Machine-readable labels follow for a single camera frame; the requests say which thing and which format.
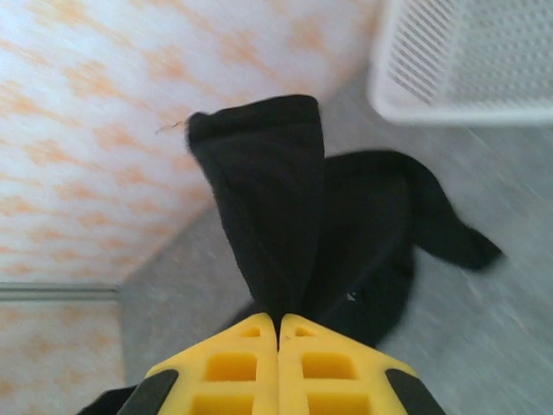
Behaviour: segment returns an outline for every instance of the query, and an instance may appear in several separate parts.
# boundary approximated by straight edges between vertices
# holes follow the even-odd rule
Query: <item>black cloth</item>
[[[374,347],[404,312],[416,246],[474,271],[501,256],[417,160],[393,150],[325,159],[312,97],[196,113],[188,145],[253,298],[229,325],[266,311],[278,329],[296,313]],[[130,392],[82,413],[116,413]]]

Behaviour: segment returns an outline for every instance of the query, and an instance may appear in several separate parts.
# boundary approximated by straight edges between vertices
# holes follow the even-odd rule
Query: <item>gray floor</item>
[[[481,276],[421,252],[410,310],[382,349],[411,364],[447,414],[552,413],[553,130],[392,126],[364,90],[361,74],[324,105],[327,152],[415,156],[508,256]],[[128,381],[212,334],[247,297],[207,212],[122,290]]]

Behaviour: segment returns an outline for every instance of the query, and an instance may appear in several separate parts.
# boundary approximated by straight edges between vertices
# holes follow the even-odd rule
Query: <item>white plastic basket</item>
[[[553,122],[553,0],[387,0],[367,91],[399,123]]]

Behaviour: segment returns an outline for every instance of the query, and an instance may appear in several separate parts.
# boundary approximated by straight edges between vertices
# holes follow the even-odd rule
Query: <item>yellow plastic object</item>
[[[178,372],[158,415],[409,415],[385,373],[416,376],[401,361],[295,315],[277,346],[257,314],[152,367]]]
[[[412,368],[309,320],[286,315],[278,352],[281,415],[407,415],[387,380]]]
[[[277,339],[257,314],[155,365],[179,376],[159,415],[277,415]]]

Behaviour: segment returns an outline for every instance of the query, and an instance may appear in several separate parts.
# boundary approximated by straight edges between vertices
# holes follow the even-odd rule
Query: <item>orange patterned wallpaper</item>
[[[114,302],[0,304],[0,412],[76,413],[124,385]]]
[[[182,128],[158,130],[324,98],[375,2],[0,0],[0,282],[121,283],[211,200]]]

